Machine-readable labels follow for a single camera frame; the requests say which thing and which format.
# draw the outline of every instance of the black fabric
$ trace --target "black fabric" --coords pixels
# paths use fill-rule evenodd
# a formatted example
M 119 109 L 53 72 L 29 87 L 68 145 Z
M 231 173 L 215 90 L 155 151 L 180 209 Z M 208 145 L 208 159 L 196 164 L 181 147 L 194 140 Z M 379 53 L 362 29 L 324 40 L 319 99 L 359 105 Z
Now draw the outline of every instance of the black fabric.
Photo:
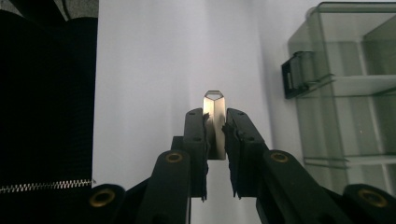
M 92 178 L 96 30 L 97 19 L 46 29 L 0 11 L 0 186 Z M 0 194 L 0 222 L 67 223 L 89 189 Z

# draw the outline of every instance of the brass screw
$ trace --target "brass screw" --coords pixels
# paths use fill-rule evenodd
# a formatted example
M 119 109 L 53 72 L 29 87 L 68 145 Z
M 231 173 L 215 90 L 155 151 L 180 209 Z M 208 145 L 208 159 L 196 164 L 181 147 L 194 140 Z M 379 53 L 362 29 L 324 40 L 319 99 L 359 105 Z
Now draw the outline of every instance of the brass screw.
M 168 162 L 179 162 L 183 160 L 183 156 L 177 152 L 169 153 L 165 158 Z
M 112 189 L 101 189 L 94 193 L 90 198 L 90 205 L 92 207 L 103 207 L 113 202 L 116 193 Z
M 273 154 L 271 154 L 271 159 L 273 159 L 274 161 L 278 161 L 278 162 L 288 162 L 289 161 L 289 157 L 287 157 L 285 154 L 280 153 L 280 152 L 274 152 Z
M 364 201 L 375 207 L 386 207 L 388 201 L 379 193 L 370 189 L 361 189 L 358 194 Z

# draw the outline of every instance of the acrylic storage box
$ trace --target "acrylic storage box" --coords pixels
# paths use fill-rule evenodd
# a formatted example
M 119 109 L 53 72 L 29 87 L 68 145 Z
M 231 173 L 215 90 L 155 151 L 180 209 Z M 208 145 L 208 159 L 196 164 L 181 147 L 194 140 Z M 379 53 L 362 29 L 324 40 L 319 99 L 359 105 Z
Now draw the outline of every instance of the acrylic storage box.
M 322 3 L 288 46 L 306 170 L 338 193 L 365 183 L 395 196 L 396 3 Z

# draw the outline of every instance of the zipper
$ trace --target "zipper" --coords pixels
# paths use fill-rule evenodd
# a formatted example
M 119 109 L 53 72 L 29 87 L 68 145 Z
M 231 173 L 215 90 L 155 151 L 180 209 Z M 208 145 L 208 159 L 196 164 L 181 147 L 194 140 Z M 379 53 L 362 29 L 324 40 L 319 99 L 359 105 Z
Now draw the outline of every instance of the zipper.
M 63 180 L 63 181 L 54 181 L 54 182 L 46 182 L 46 183 L 8 185 L 8 186 L 1 186 L 0 194 L 36 191 L 43 189 L 84 188 L 90 186 L 92 183 L 95 183 L 95 181 L 91 179 L 78 179 L 78 180 Z

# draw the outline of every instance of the white table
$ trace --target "white table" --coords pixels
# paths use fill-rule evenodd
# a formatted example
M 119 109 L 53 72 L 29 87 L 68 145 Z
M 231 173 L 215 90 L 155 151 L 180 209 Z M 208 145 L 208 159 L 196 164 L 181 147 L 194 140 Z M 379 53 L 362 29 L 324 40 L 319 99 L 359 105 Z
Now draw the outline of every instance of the white table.
M 126 189 L 150 176 L 184 116 L 219 90 L 269 148 L 302 160 L 294 101 L 283 98 L 287 41 L 319 1 L 100 1 L 93 178 Z M 208 200 L 192 223 L 260 223 L 255 199 L 234 199 L 228 161 L 210 161 Z

